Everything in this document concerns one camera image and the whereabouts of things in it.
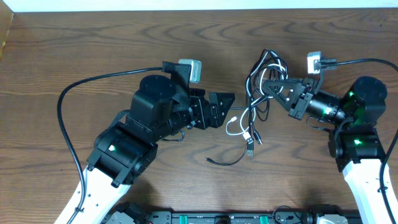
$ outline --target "tangled cables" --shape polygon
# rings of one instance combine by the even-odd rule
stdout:
[[[235,162],[224,164],[220,162],[215,162],[213,159],[206,158],[206,160],[212,164],[219,166],[230,166],[237,162],[239,162],[246,153],[250,153],[252,155],[252,151],[248,152],[248,143],[252,141],[252,133],[254,138],[256,139],[258,144],[262,144],[262,140],[260,134],[257,132],[257,129],[254,125],[254,121],[257,117],[261,121],[267,121],[269,114],[270,102],[269,100],[272,98],[269,94],[264,91],[264,82],[266,80],[285,80],[288,79],[289,73],[287,70],[286,62],[281,59],[273,50],[264,49],[260,55],[259,60],[253,65],[248,77],[246,78],[246,101],[248,103],[247,106],[243,107],[235,107],[230,108],[231,110],[244,110],[240,120],[240,128],[241,132],[231,133],[228,131],[228,126],[236,121],[238,118],[234,116],[226,123],[226,133],[230,136],[239,136],[242,135],[246,140],[246,147],[243,152],[243,155]],[[264,110],[259,108],[259,105],[262,103],[266,103],[266,108]],[[249,125],[248,127],[243,127],[243,118],[248,114]]]

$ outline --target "black power cord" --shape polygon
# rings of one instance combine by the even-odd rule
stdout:
[[[378,59],[378,58],[364,58],[364,59],[359,59],[359,60],[350,60],[350,61],[346,61],[346,62],[336,62],[336,63],[332,63],[332,64],[328,64],[328,65],[322,66],[322,68],[327,68],[327,67],[330,67],[330,66],[337,66],[337,65],[350,65],[350,64],[354,64],[354,63],[363,63],[363,62],[383,63],[385,65],[388,65],[388,66],[392,67],[393,69],[395,69],[395,71],[398,72],[398,66],[397,65],[395,65],[395,64],[393,64],[393,63],[391,63],[391,62],[389,62],[387,60]],[[387,195],[386,195],[387,187],[384,185],[384,169],[386,168],[387,161],[390,158],[392,150],[394,149],[394,146],[395,146],[395,144],[397,142],[397,139],[398,139],[398,130],[396,132],[396,135],[392,139],[391,145],[388,148],[388,151],[386,153],[386,157],[381,162],[380,173],[379,173],[379,181],[380,181],[380,189],[379,189],[379,191],[381,191],[381,195],[383,197],[383,201],[384,201],[384,204],[386,206],[387,213],[390,216],[392,224],[396,224],[396,221],[394,219],[394,215],[392,214],[392,210],[391,210],[391,207],[390,207],[390,204],[388,202]]]
[[[58,99],[58,104],[57,104],[57,116],[58,116],[58,122],[60,124],[60,128],[61,128],[61,132],[63,137],[65,138],[65,141],[67,142],[67,146],[70,150],[70,153],[72,154],[73,160],[75,161],[75,165],[77,167],[77,171],[79,173],[79,177],[80,177],[80,183],[81,183],[81,198],[80,198],[80,202],[78,204],[78,206],[75,209],[75,212],[73,213],[73,215],[70,217],[69,221],[67,222],[68,224],[71,223],[75,217],[77,216],[78,212],[82,212],[83,211],[83,203],[85,201],[85,197],[86,197],[86,183],[85,183],[85,178],[83,175],[83,170],[81,169],[80,166],[80,161],[79,158],[77,157],[76,151],[72,146],[72,142],[69,139],[67,130],[65,129],[65,125],[63,123],[63,119],[62,119],[62,100],[65,97],[65,95],[67,94],[67,92],[72,89],[73,87],[80,85],[82,83],[86,83],[86,82],[90,82],[90,81],[94,81],[94,80],[99,80],[101,78],[109,78],[109,77],[117,77],[117,76],[121,76],[121,75],[130,75],[130,74],[137,74],[137,73],[142,73],[142,72],[148,72],[148,71],[155,71],[155,70],[161,70],[162,67],[154,67],[154,68],[145,68],[145,69],[140,69],[140,70],[133,70],[133,71],[127,71],[127,72],[117,72],[117,73],[110,73],[110,74],[105,74],[105,75],[98,75],[95,77],[91,77],[91,78],[86,78],[83,80],[80,80],[78,82],[72,83],[71,85],[69,85],[68,87],[66,87],[59,99]]]
[[[218,166],[231,166],[231,165],[237,164],[244,157],[244,155],[246,155],[247,151],[248,151],[248,145],[246,144],[246,147],[244,148],[242,156],[235,162],[231,162],[231,163],[216,162],[213,159],[210,159],[208,157],[206,158],[206,161],[211,164],[218,165]]]

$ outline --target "wood grain surface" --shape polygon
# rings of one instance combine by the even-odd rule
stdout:
[[[235,92],[234,105],[241,106],[244,79],[263,48],[285,59],[291,77],[306,75],[307,53],[316,50],[341,61],[398,63],[397,24],[398,9],[17,14],[0,62],[0,223],[53,223],[72,196],[78,175],[56,116],[58,96],[72,82],[194,58],[203,73],[191,87]],[[387,111],[377,125],[387,148],[398,126],[393,70],[374,63],[341,67],[326,73],[323,89],[343,96],[362,75],[387,85]],[[143,76],[87,83],[65,97],[64,121],[82,166],[97,135],[130,107]],[[232,167],[205,161],[233,161],[242,153],[243,139],[228,136],[224,126],[189,130],[182,143],[160,143],[156,160],[123,201],[176,211],[314,203],[356,209],[328,154],[327,134],[288,117],[274,101],[269,120],[256,127],[264,145]],[[397,192],[398,149],[389,166]]]

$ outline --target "white casing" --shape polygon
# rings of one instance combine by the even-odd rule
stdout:
[[[94,168],[89,171],[86,167],[83,171],[86,182],[86,199],[82,208],[83,212],[79,212],[73,220],[73,224],[92,223],[97,224],[105,217],[113,205],[127,193],[131,185],[121,184],[118,188],[112,187],[112,178],[100,170]],[[79,204],[81,197],[81,182],[79,182],[75,193],[63,209],[55,224],[65,224],[69,221],[75,208]]]
[[[321,60],[321,52],[310,52],[307,55],[307,72],[309,75],[319,75],[321,70],[316,68],[317,63]]]
[[[391,223],[383,197],[377,191],[380,188],[380,166],[379,159],[361,159],[358,164],[351,161],[343,170],[344,179],[354,194],[364,224]],[[386,195],[394,218],[398,220],[398,201],[392,189],[388,165],[384,170],[384,184],[388,188]]]

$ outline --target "white wall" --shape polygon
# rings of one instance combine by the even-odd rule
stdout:
[[[398,7],[398,0],[4,0],[14,12]]]

